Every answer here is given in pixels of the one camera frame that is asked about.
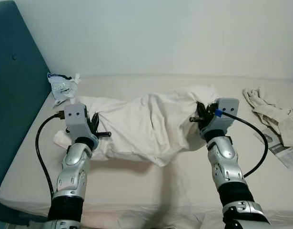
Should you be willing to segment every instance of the white bedsheet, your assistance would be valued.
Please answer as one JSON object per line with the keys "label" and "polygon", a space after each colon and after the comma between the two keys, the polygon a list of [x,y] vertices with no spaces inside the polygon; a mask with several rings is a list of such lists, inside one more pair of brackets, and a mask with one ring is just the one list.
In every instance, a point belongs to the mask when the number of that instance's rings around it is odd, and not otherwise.
{"label": "white bedsheet", "polygon": [[[293,107],[293,83],[225,77],[98,76],[83,79],[78,95],[105,96],[129,101],[149,92],[168,91],[195,84],[212,84],[219,95],[239,98],[238,116],[259,128],[264,126],[252,114],[242,96],[243,88],[264,86],[285,105]],[[3,180],[0,202],[4,205],[33,214],[48,213],[49,189],[36,157],[34,139],[40,123],[54,113],[53,103],[54,99],[50,94]],[[40,136],[40,151],[54,186],[61,171],[61,160],[65,151],[54,145],[52,138],[57,130],[64,128],[62,121],[54,120],[48,123]],[[260,159],[263,153],[262,143],[253,135],[252,130],[238,122],[234,122],[228,135],[232,136],[234,147],[239,153],[239,164],[243,172],[247,172]],[[248,177],[247,182],[255,201],[265,211],[273,212],[271,220],[279,219],[279,222],[284,221],[289,227],[293,226],[293,170],[285,168],[269,152],[264,165]],[[212,181],[205,147],[195,152],[178,154],[163,168],[150,163],[121,160],[91,162],[82,216],[85,225],[116,228],[115,225],[120,227],[124,223],[132,224],[132,228],[136,228],[131,220],[137,220],[137,216],[156,221],[157,218],[163,219],[167,212],[165,219],[185,217],[189,223],[196,219],[195,228],[198,228],[201,225],[198,221],[206,222],[205,216],[211,216],[209,214],[212,211],[219,214],[221,204]],[[277,211],[284,216],[275,215]],[[137,225],[141,224],[145,223],[137,220]]]}

